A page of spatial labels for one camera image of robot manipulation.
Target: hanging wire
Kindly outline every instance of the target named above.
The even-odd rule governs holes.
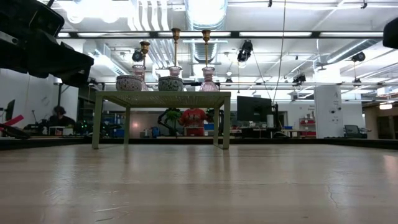
[[[280,48],[280,57],[279,57],[279,74],[278,74],[278,81],[276,82],[276,88],[274,93],[274,99],[272,100],[272,105],[275,103],[276,91],[278,90],[279,80],[280,80],[280,70],[282,68],[282,54],[284,52],[284,42],[285,42],[285,22],[286,22],[286,0],[284,3],[284,26],[282,28],[282,46]]]
[[[260,74],[261,80],[262,80],[264,86],[266,87],[268,97],[271,99],[271,95],[269,94],[266,81],[264,80],[264,77],[262,76],[262,73],[261,73],[261,70],[260,70],[260,66],[259,66],[259,64],[257,62],[257,58],[256,58],[256,54],[254,53],[254,50],[253,50],[253,56],[254,56],[254,60],[256,61],[257,69],[259,70],[259,74]]]
[[[239,69],[239,62],[238,62],[238,93],[241,93],[241,85],[239,84],[241,82],[241,72]]]

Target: black object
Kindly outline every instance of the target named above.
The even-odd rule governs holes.
[[[307,79],[305,78],[304,74],[300,74],[293,79],[293,83],[303,83],[305,81],[307,81]]]
[[[363,0],[363,5],[361,6],[361,9],[366,9],[366,7],[368,6],[368,3]]]
[[[38,78],[52,74],[67,85],[86,85],[94,59],[57,43],[64,23],[39,1],[0,1],[0,68]]]
[[[363,62],[366,59],[366,56],[363,52],[360,52],[356,55],[354,55],[353,57],[351,57],[351,60],[353,62]]]
[[[30,135],[25,133],[24,131],[14,128],[5,124],[0,124],[0,128],[2,128],[2,132],[6,136],[14,137],[16,139],[29,139]]]
[[[272,100],[266,98],[238,96],[238,121],[267,121],[272,114]]]
[[[176,108],[169,108],[167,110],[165,110],[161,115],[159,115],[159,117],[157,118],[157,123],[162,125],[163,127],[166,127],[169,130],[169,135],[170,136],[177,136],[178,130],[171,127],[170,125],[167,124],[167,119],[165,120],[165,122],[162,122],[163,117],[167,114],[167,112],[169,111],[180,111],[180,109],[176,109]]]
[[[15,105],[15,100],[12,100],[11,102],[8,103],[7,109],[6,109],[6,121],[9,121],[12,119],[12,114],[14,112],[14,105]]]
[[[214,109],[207,109],[206,110],[206,116],[207,116],[207,121],[214,123]],[[224,133],[224,110],[219,110],[218,114],[218,136],[222,136]]]
[[[398,49],[398,18],[384,27],[383,46]]]
[[[138,49],[137,49],[137,50],[134,51],[134,53],[133,53],[133,55],[132,55],[131,58],[132,58],[132,60],[135,61],[135,62],[141,62],[142,59],[144,58],[144,56],[143,56],[141,50],[138,50]]]
[[[251,56],[251,52],[253,51],[253,44],[251,40],[244,40],[241,50],[238,53],[238,61],[245,62]]]

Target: lamp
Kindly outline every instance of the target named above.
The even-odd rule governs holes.
[[[379,105],[380,110],[389,110],[392,108],[392,104],[390,103],[381,103]]]

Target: brass hookah stem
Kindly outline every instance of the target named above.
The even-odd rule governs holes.
[[[202,30],[203,34],[203,40],[205,41],[205,53],[206,53],[206,67],[208,63],[208,56],[207,56],[207,46],[208,46],[208,41],[210,40],[210,30]]]
[[[141,52],[142,52],[142,57],[143,57],[143,65],[144,65],[144,69],[146,69],[146,58],[147,58],[147,53],[149,51],[149,45],[150,43],[148,41],[141,41]]]
[[[180,38],[180,32],[181,30],[179,28],[173,28],[173,39],[174,39],[174,66],[177,66],[177,44],[178,40]]]
[[[177,66],[177,41],[174,41],[174,66]]]

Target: patterned ceramic bowl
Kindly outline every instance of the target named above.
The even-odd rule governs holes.
[[[182,78],[179,77],[160,77],[159,78],[159,91],[182,91],[183,83]]]
[[[137,75],[120,75],[116,77],[118,91],[141,91],[142,79]]]

